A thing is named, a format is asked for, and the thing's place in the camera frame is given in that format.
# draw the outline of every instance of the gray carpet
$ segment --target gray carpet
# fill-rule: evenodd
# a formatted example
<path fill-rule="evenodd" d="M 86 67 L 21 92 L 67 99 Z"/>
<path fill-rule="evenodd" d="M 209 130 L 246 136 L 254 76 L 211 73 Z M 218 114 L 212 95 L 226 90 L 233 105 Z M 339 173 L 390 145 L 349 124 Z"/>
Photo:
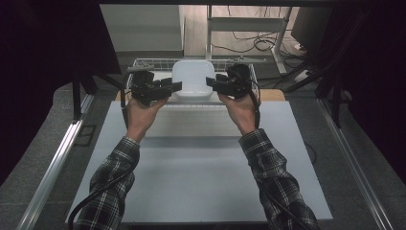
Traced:
<path fill-rule="evenodd" d="M 272 64 L 256 64 L 255 70 L 258 79 L 278 76 L 276 67 Z M 278 80 L 260 80 L 259 85 L 270 81 Z M 117 94 L 117 89 L 103 80 L 96 78 L 96 82 L 99 91 L 91 105 L 90 113 L 84 121 L 82 132 L 69 153 L 34 229 L 66 228 L 64 221 L 69 215 L 71 203 L 101 131 L 107 109 Z M 322 229 L 379 229 L 350 173 L 343 153 L 338 148 L 322 111 L 316 103 L 313 93 L 315 86 L 317 86 L 317 82 L 285 96 L 290 101 L 301 134 L 308 144 L 311 158 L 314 159 L 314 150 L 316 151 L 317 160 L 314 169 L 334 217 L 334 220 L 321 221 L 320 225 Z M 266 87 L 271 88 L 273 84 L 268 84 Z M 72 121 L 72 114 L 71 87 L 66 85 L 55 93 L 54 106 L 46 122 L 9 179 L 0 188 L 0 213 L 2 214 L 0 229 L 15 229 L 17 226 Z M 388 212 L 394 229 L 406 229 L 405 215 L 401 211 L 406 210 L 404 184 L 352 119 L 345 104 L 341 106 L 340 118 L 342 130 L 373 189 Z M 216 227 L 218 226 L 195 225 L 188 229 L 215 229 Z M 249 229 L 248 226 L 234 226 L 234 229 L 238 228 Z M 135 229 L 157 228 L 139 226 Z"/>

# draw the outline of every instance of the white wall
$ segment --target white wall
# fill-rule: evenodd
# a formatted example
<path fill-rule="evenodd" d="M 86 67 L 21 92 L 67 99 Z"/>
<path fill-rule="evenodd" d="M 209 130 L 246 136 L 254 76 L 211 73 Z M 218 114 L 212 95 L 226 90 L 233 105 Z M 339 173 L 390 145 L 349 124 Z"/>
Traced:
<path fill-rule="evenodd" d="M 101 5 L 116 52 L 182 51 L 183 6 Z"/>

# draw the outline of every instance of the plaid shirt sleeve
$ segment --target plaid shirt sleeve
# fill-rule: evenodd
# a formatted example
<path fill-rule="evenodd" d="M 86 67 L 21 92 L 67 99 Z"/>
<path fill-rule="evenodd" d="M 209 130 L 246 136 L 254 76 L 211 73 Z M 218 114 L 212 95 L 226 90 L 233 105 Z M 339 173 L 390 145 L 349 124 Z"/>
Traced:
<path fill-rule="evenodd" d="M 317 219 L 300 194 L 297 180 L 286 171 L 286 158 L 272 146 L 265 131 L 260 128 L 250 132 L 243 136 L 239 143 L 257 183 L 262 184 L 262 188 L 309 229 L 320 229 Z M 271 229 L 302 229 L 261 189 L 259 199 Z"/>
<path fill-rule="evenodd" d="M 90 181 L 90 192 L 97 191 L 122 175 L 132 164 L 138 164 L 140 145 L 123 137 L 113 152 L 104 160 Z M 124 214 L 125 196 L 134 183 L 134 173 L 90 201 L 79 214 L 75 229 L 118 229 Z"/>

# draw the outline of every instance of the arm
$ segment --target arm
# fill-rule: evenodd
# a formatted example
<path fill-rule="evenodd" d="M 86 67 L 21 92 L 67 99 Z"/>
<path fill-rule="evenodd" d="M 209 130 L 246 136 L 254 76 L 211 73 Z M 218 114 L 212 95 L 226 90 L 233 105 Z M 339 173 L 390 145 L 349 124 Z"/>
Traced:
<path fill-rule="evenodd" d="M 90 192 L 102 188 L 110 181 L 136 166 L 140 159 L 140 142 L 152 126 L 156 114 L 168 99 L 145 107 L 134 99 L 128 103 L 128 131 L 94 173 Z M 89 202 L 79 214 L 75 229 L 118 229 L 123 218 L 125 197 L 134 183 L 134 173 L 112 186 Z"/>
<path fill-rule="evenodd" d="M 289 218 L 267 192 L 309 229 L 319 229 L 317 219 L 305 204 L 297 180 L 286 171 L 286 159 L 273 147 L 263 129 L 255 129 L 254 106 L 245 96 L 233 100 L 218 95 L 227 106 L 230 117 L 242 134 L 239 143 L 248 159 L 254 178 L 259 184 L 259 199 L 271 229 L 301 229 Z"/>

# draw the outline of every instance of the person's left hand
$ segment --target person's left hand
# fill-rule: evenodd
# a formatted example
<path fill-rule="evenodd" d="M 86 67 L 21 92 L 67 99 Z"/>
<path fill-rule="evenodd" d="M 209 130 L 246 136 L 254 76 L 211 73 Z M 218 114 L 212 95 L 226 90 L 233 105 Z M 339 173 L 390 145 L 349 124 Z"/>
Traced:
<path fill-rule="evenodd" d="M 126 136 L 138 143 L 146 136 L 147 130 L 155 121 L 158 110 L 164 106 L 168 98 L 159 100 L 152 106 L 145 106 L 135 99 L 131 99 L 127 105 L 128 130 Z"/>

